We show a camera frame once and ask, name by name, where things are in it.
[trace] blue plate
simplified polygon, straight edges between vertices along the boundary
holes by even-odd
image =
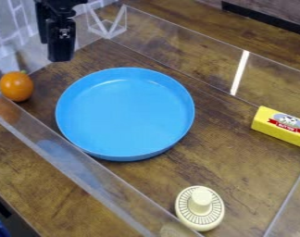
[[[164,152],[184,136],[192,119],[187,90],[150,69],[93,72],[67,88],[56,106],[57,126],[69,142],[112,161]]]

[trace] butter package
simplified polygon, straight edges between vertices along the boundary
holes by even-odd
[[[300,118],[260,106],[251,129],[300,146]]]

